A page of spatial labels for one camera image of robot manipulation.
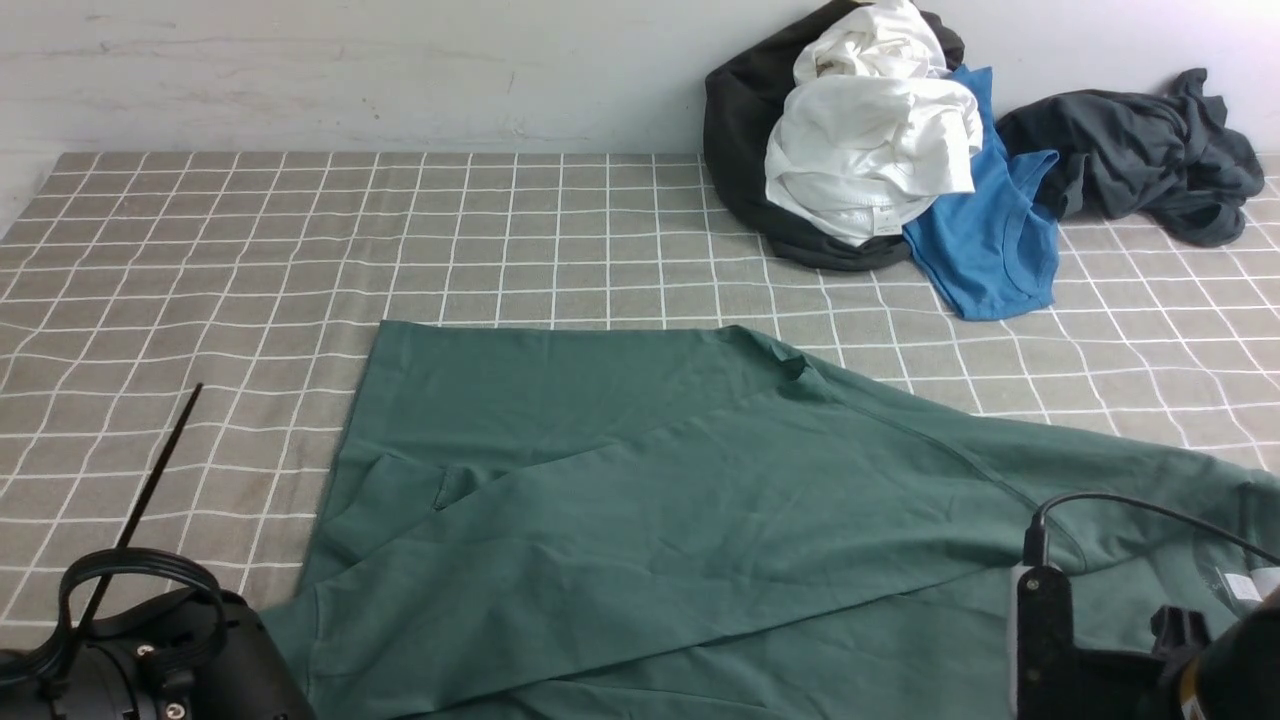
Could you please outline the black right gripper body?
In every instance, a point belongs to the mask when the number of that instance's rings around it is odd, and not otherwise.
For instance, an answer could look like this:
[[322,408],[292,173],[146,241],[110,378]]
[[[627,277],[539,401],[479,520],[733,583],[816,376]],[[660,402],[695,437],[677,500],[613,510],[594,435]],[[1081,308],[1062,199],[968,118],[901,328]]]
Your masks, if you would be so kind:
[[1279,592],[1207,641],[1202,619],[1184,625],[1178,644],[1167,647],[1152,719],[1279,717]]

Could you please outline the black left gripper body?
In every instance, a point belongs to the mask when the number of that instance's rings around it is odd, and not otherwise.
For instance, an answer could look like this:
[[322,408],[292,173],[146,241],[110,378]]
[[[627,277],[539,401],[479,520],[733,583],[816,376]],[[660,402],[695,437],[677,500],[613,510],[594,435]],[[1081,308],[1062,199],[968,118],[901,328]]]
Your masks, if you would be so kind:
[[[5,719],[314,719],[300,683],[246,601],[221,592],[224,618],[196,591],[173,591],[96,620],[64,693],[50,700],[35,680],[3,689]],[[175,689],[143,670],[148,651],[175,650],[227,632],[221,652],[182,673]]]

